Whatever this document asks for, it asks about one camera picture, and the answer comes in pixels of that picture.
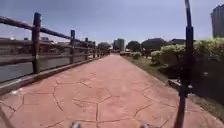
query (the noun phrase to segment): paved path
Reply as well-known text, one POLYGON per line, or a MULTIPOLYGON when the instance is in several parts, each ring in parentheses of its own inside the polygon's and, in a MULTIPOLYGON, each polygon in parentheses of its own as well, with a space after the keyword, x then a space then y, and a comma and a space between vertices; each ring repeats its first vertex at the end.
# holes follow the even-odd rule
MULTIPOLYGON (((144 122, 172 128, 178 102, 176 91, 110 55, 2 96, 0 105, 15 128, 69 128, 73 121, 83 128, 138 128, 144 122)), ((183 124, 223 128, 189 100, 183 124)))

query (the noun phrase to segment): green tree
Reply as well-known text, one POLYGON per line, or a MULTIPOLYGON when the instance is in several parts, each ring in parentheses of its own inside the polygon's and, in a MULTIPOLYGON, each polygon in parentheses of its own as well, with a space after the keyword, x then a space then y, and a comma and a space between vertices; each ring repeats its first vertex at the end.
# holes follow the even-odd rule
POLYGON ((142 48, 146 51, 160 50, 167 42, 161 38, 148 39, 142 42, 142 48))
POLYGON ((111 45, 107 42, 101 42, 97 45, 98 48, 101 48, 101 49, 110 49, 111 45))
POLYGON ((134 52, 137 52, 141 50, 141 44, 138 41, 130 41, 126 46, 126 48, 134 52))

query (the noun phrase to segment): red paving stone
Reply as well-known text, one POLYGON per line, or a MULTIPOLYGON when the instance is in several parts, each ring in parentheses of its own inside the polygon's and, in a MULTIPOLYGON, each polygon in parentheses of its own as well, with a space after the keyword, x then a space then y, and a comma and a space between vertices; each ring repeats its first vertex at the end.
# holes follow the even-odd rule
MULTIPOLYGON (((173 128, 178 93, 117 55, 56 74, 0 97, 0 128, 173 128)), ((224 128, 186 100, 184 128, 224 128)))

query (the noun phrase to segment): blue sky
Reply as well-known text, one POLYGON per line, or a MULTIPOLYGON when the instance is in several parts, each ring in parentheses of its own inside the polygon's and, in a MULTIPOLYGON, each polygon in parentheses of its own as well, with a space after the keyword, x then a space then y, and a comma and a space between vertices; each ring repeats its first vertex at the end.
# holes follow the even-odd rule
MULTIPOLYGON (((210 13, 224 1, 190 2, 195 38, 212 37, 210 13)), ((32 24, 34 12, 42 14, 44 27, 66 35, 70 35, 70 29, 75 29, 79 39, 89 37, 111 42, 116 38, 126 41, 185 38, 184 0, 1 0, 1 16, 32 24)), ((30 37, 30 32, 0 25, 0 36, 11 35, 21 39, 30 37)))

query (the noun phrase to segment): building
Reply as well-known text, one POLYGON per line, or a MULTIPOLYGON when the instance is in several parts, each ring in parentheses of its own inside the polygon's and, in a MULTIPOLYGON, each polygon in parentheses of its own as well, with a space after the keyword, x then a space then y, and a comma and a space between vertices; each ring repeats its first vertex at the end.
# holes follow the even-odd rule
POLYGON ((224 5, 219 5, 211 13, 213 37, 224 37, 224 5))
POLYGON ((113 49, 124 51, 124 43, 125 43, 124 39, 118 38, 117 40, 114 40, 113 49))

